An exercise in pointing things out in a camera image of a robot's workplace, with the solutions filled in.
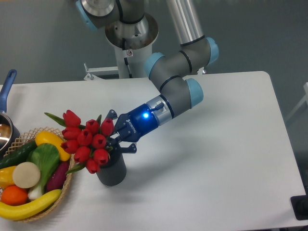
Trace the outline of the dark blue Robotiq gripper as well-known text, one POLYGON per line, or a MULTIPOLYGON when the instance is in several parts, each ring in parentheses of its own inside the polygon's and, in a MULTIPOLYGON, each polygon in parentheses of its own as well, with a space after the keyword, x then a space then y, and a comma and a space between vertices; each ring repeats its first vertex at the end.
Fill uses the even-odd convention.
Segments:
POLYGON ((141 137, 158 128, 158 121, 154 115, 157 109, 151 108, 147 104, 133 109, 132 111, 121 114, 119 117, 114 109, 110 109, 103 123, 113 123, 114 133, 118 136, 107 143, 105 146, 109 154, 134 154, 137 147, 132 143, 128 147, 122 147, 120 142, 137 142, 141 137))

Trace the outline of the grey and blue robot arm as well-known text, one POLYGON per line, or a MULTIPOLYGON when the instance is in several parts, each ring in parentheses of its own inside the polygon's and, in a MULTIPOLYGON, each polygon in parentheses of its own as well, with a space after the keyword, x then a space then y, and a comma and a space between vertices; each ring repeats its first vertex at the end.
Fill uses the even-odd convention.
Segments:
POLYGON ((76 7, 89 29, 105 29, 115 50, 119 77, 147 77, 159 91, 157 97, 128 113, 108 114, 116 120, 108 147, 134 153, 141 137, 203 100, 200 84, 187 75, 213 63, 219 49, 212 38, 204 36, 191 0, 167 1, 181 47, 171 57, 152 51, 158 25, 145 12, 142 0, 78 0, 76 7))

